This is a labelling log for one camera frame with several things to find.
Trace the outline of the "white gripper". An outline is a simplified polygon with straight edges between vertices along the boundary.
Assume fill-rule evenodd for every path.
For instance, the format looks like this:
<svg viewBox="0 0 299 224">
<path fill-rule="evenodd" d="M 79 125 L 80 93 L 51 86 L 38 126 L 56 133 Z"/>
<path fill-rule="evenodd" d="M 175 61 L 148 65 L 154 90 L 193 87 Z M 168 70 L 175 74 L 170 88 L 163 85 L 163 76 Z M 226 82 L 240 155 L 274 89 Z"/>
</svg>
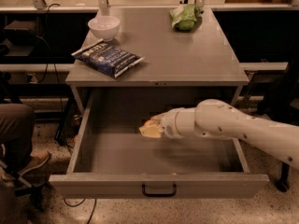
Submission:
<svg viewBox="0 0 299 224">
<path fill-rule="evenodd" d="M 164 133 L 168 138 L 180 139 L 182 135 L 177 128 L 177 116 L 180 111 L 182 108 L 175 108 L 150 118 L 151 120 L 159 120 L 162 128 L 157 124 L 151 124 L 140 127 L 139 131 L 148 138 L 161 138 Z"/>
</svg>

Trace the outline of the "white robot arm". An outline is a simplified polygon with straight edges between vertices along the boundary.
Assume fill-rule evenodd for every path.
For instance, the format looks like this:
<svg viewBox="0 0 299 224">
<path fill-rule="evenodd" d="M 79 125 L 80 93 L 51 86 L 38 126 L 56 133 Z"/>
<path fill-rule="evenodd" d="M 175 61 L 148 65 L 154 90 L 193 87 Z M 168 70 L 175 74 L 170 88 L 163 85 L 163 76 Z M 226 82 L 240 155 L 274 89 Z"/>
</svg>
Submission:
<svg viewBox="0 0 299 224">
<path fill-rule="evenodd" d="M 207 99 L 192 108 L 156 115 L 139 131 L 148 138 L 235 138 L 299 169 L 298 126 L 253 117 L 220 100 Z"/>
</svg>

